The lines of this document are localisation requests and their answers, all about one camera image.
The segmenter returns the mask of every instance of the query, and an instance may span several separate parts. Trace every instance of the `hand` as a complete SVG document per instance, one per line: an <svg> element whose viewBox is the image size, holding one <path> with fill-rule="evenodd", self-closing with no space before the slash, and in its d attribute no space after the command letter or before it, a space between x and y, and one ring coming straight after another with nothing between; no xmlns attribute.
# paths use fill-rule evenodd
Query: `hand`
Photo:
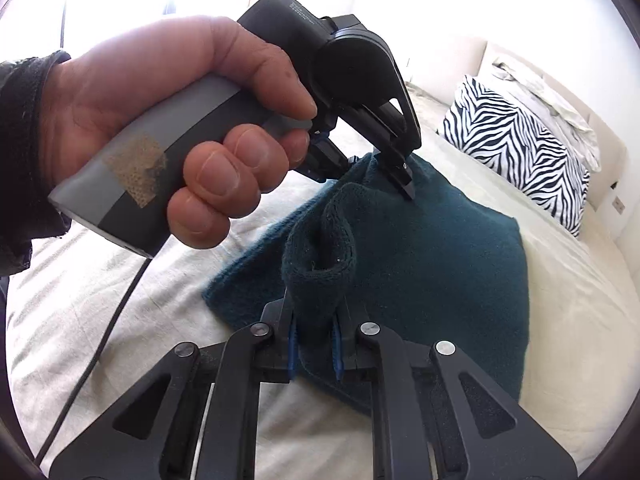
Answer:
<svg viewBox="0 0 640 480"><path fill-rule="evenodd" d="M267 108L311 119L316 104L289 57L228 18L175 18L105 41L50 71L40 111L40 170L48 189L79 171L134 118L208 72L250 88ZM172 233L194 248L218 245L229 219L253 211L306 155L308 134L277 142L252 124L184 162L186 187L167 208Z"/></svg>

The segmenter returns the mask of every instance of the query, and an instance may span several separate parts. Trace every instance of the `pillow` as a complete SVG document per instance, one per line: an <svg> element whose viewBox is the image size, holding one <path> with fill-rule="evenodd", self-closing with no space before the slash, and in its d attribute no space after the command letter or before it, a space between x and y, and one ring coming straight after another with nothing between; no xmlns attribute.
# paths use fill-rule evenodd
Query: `pillow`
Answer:
<svg viewBox="0 0 640 480"><path fill-rule="evenodd" d="M578 236L589 171L536 116L465 75L438 133Z"/></svg>

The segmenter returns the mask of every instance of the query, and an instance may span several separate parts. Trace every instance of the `white bedsheet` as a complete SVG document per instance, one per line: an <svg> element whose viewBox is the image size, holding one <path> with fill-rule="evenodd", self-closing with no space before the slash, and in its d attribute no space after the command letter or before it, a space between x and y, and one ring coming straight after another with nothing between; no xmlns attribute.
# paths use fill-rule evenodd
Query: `white bedsheet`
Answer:
<svg viewBox="0 0 640 480"><path fill-rule="evenodd" d="M520 224L529 267L530 344L521 405L583 470L602 450L640 386L640 302L615 245L592 209L580 240L507 181L436 136L446 107L413 90L423 132L417 153L469 198ZM347 155L369 146L344 124L332 137ZM200 294L210 278L319 184L291 173L218 248L170 238L130 298L94 373L44 461L52 458L176 343L221 342L229 330ZM18 418L37 451L142 263L73 224L34 243L31 269L12 277L7 361ZM260 395L261 479L371 477L370 422L305 381Z"/></svg>

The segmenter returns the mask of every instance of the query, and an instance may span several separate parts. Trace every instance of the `headboard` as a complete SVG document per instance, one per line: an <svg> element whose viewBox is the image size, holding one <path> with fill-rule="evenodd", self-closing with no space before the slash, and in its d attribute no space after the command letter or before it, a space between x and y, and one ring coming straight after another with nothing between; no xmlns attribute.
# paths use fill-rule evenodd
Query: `headboard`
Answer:
<svg viewBox="0 0 640 480"><path fill-rule="evenodd" d="M420 46L419 56L410 60L411 83L422 88L438 101L450 105L458 83L465 74L478 75L488 70L497 54L508 54L529 66L556 92L564 97L584 117L596 132L600 146L602 170L591 175L587 200L597 208L622 174L626 146L620 138L586 104L549 74L522 59L517 54L481 38L460 36L438 37Z"/></svg>

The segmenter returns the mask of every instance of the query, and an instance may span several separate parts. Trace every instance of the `jacket cuff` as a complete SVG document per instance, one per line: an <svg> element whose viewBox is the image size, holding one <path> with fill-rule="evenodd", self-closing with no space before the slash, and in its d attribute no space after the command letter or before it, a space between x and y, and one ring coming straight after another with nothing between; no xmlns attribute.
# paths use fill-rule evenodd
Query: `jacket cuff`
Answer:
<svg viewBox="0 0 640 480"><path fill-rule="evenodd" d="M60 236L70 226L47 201L38 156L42 88L51 67L68 59L58 51L21 61L0 89L0 267L14 272L28 268L33 238Z"/></svg>

